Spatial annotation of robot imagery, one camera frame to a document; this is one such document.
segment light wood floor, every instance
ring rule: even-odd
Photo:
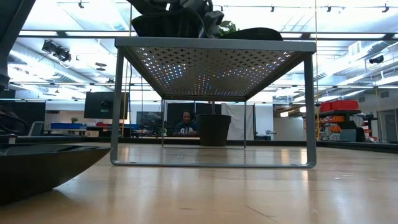
[[[244,162],[238,152],[120,149],[125,161]],[[305,159],[294,147],[246,153],[255,164]],[[378,224],[398,223],[397,211],[398,155],[318,148],[314,169],[115,167],[106,156],[51,192],[0,207],[0,223]]]

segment man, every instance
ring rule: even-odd
[[[175,136],[196,136],[198,124],[192,121],[192,114],[189,111],[182,113],[182,122],[177,125],[174,131]]]

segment red storage bin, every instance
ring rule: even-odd
[[[331,102],[331,110],[358,110],[356,100],[336,100]]]
[[[321,103],[320,112],[327,112],[327,111],[331,111],[331,102]]]

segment perforated metal tabletop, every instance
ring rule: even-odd
[[[118,37],[165,100],[247,101],[315,52],[313,42]]]

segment white curtain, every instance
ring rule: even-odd
[[[228,140],[243,140],[244,105],[221,104],[221,114],[231,116]],[[253,134],[253,106],[246,106],[246,139],[254,140]]]

